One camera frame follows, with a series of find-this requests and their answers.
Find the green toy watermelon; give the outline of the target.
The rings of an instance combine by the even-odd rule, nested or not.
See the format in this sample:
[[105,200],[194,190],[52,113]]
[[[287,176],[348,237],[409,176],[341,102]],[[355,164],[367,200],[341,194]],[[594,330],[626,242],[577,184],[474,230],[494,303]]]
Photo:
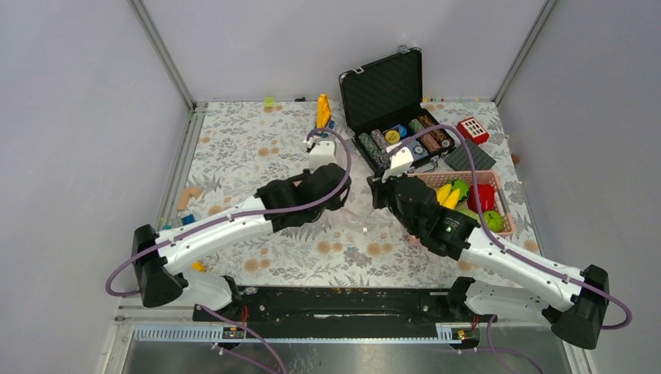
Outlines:
[[458,191],[458,203],[464,203],[470,195],[470,185],[462,179],[451,180],[451,191]]

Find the yellow toy bananas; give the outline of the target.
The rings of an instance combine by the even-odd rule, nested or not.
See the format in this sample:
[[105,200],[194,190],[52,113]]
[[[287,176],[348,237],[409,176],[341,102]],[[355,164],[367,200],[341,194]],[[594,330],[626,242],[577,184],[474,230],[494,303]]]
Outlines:
[[437,190],[437,202],[445,208],[453,210],[460,199],[461,190],[456,189],[452,184],[447,183]]

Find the yellow small block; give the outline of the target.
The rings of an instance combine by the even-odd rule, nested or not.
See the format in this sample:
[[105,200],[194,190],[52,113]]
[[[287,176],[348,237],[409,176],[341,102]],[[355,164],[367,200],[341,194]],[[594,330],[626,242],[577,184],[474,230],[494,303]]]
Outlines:
[[192,263],[191,267],[195,271],[198,271],[198,272],[201,272],[201,273],[206,273],[207,272],[207,268],[205,267],[205,265],[201,261],[196,261],[196,262]]

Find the pink plastic basket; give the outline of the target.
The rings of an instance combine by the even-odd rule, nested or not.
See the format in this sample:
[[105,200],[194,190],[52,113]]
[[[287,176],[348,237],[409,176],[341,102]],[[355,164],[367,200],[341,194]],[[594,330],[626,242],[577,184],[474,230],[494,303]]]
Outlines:
[[505,202],[497,205],[500,185],[491,171],[407,175],[393,180],[387,203],[413,244],[431,247],[481,237],[494,245],[509,244],[513,233]]

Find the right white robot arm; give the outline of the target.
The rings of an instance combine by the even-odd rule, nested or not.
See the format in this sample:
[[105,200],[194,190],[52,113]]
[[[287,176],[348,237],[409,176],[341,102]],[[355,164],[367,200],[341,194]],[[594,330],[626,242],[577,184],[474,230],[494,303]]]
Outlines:
[[590,265],[583,270],[555,263],[483,228],[476,220],[442,207],[418,177],[367,179],[373,207],[389,210],[431,253],[478,265],[516,283],[516,288],[456,280],[447,296],[451,317],[474,314],[514,317],[539,323],[579,348],[596,348],[609,302],[609,274]]

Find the green toy custard apple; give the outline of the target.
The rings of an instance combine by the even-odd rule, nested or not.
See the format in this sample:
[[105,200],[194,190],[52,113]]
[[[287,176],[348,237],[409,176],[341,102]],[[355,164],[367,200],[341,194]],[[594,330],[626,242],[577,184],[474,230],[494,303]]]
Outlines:
[[486,226],[494,233],[501,233],[505,229],[505,219],[495,210],[487,210],[483,212],[483,218]]

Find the grey building baseplate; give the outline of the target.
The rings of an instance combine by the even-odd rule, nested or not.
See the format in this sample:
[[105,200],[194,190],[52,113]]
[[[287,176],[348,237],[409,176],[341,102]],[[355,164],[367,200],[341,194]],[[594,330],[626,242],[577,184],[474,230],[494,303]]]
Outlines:
[[452,170],[469,171],[471,164],[473,164],[477,171],[487,171],[495,165],[496,160],[486,151],[482,150],[470,139],[467,139],[465,142],[470,150],[470,154],[466,152],[462,145],[458,145],[455,150],[444,158],[444,162]]

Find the yellow toy crane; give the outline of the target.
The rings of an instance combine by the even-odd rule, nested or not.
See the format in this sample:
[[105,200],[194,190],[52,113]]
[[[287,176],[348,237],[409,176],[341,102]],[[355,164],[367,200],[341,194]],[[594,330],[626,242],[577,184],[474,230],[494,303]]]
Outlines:
[[316,123],[317,129],[324,128],[332,119],[331,102],[325,93],[322,93],[317,99]]

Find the green toy cabbage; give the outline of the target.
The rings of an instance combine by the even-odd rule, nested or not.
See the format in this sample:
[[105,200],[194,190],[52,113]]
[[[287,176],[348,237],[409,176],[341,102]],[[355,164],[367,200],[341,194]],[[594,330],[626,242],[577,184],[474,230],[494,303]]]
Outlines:
[[469,208],[460,207],[460,208],[456,208],[455,210],[459,213],[464,214],[466,217],[469,217],[477,222],[480,222],[479,215],[475,211],[470,210]]

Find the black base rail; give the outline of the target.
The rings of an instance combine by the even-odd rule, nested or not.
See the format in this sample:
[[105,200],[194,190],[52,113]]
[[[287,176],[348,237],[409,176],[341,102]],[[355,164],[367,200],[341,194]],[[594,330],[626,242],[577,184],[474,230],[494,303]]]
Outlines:
[[457,288],[240,287],[218,310],[264,338],[432,338],[439,323],[472,327],[489,315],[471,311]]

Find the clear pink zip bag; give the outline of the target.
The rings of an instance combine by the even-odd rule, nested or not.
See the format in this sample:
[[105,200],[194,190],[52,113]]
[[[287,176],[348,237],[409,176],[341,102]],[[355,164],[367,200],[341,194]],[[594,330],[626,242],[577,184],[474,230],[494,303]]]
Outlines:
[[349,231],[366,235],[378,228],[377,212],[373,208],[373,196],[366,181],[352,184],[344,194],[342,208],[328,214],[328,223],[334,231]]

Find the black poker chip case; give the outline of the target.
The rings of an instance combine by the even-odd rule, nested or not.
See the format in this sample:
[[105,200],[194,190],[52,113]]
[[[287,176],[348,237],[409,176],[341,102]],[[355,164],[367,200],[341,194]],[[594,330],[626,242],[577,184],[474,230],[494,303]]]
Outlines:
[[345,121],[353,143],[375,175],[386,168],[389,132],[408,139],[438,121],[422,105],[422,51],[400,51],[338,77]]

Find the red window block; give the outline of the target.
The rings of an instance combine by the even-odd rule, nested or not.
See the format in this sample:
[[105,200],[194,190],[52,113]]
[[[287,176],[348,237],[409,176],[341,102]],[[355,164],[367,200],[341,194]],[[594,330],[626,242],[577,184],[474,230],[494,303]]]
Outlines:
[[486,143],[490,134],[485,127],[475,117],[465,118],[457,123],[457,130],[466,138],[470,139],[476,145]]

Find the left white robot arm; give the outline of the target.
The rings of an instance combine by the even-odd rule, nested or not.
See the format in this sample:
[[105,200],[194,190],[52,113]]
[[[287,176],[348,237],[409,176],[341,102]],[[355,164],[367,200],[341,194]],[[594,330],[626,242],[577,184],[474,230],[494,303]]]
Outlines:
[[331,163],[273,180],[239,205],[193,224],[163,231],[149,224],[137,228],[132,263],[143,306],[187,299],[234,319],[242,309],[235,287],[195,272],[192,264],[225,246],[317,221],[324,211],[344,206],[350,185],[348,172]]

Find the blue building block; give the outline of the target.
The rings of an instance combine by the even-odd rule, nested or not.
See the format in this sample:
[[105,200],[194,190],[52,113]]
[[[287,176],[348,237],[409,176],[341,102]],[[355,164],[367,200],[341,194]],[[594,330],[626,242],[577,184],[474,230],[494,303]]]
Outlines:
[[183,226],[186,226],[188,224],[192,224],[196,221],[196,218],[194,217],[193,214],[188,214],[185,215],[184,217],[181,218],[181,223]]

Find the red toy pepper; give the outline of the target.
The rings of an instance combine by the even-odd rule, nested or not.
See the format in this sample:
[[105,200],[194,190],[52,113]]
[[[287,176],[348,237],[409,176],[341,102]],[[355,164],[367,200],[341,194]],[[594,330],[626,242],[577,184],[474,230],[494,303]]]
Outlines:
[[482,212],[487,210],[494,210],[496,207],[495,201],[496,190],[489,184],[478,184],[470,186],[470,195],[467,200],[467,206],[470,210],[478,212],[478,208]]

